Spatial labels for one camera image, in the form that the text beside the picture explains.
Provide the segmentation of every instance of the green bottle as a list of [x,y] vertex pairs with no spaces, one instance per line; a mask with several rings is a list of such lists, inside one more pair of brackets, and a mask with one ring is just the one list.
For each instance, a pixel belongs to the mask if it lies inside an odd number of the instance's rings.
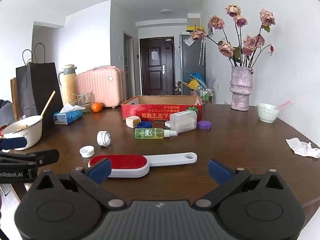
[[163,137],[178,136],[177,131],[163,130],[162,128],[136,128],[134,137],[136,139],[162,139]]

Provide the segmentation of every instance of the red cardboard box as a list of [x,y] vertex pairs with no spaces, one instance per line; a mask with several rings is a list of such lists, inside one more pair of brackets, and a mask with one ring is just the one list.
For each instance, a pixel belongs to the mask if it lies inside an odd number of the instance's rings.
[[122,118],[136,115],[144,121],[170,119],[170,114],[193,110],[201,120],[202,101],[199,96],[135,96],[121,104]]

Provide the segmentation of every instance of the textured vase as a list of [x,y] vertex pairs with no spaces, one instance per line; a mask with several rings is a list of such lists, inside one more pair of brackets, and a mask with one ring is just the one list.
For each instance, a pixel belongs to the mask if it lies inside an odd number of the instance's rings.
[[252,94],[252,74],[247,67],[232,67],[230,91],[231,108],[240,111],[249,110],[249,95]]

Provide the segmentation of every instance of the gray refrigerator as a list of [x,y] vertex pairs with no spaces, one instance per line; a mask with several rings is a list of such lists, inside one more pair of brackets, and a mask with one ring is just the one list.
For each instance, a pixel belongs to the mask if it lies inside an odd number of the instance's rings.
[[[188,46],[184,40],[191,37],[190,35],[180,34],[180,66],[181,66],[181,82],[189,78],[186,72],[198,72],[205,80],[205,60],[202,65],[202,57],[199,65],[201,41],[195,41],[191,46]],[[190,95],[190,89],[181,84],[181,94]]]

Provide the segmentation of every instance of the white tissue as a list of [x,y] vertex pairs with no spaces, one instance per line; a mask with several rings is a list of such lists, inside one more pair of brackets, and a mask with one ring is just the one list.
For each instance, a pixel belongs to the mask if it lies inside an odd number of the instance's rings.
[[286,141],[295,154],[314,158],[320,157],[320,149],[312,148],[310,142],[301,142],[298,138],[286,139]]
[[85,109],[85,107],[78,106],[78,105],[72,106],[69,103],[66,103],[64,107],[61,109],[60,114],[77,111],[77,110],[83,110],[83,109]]

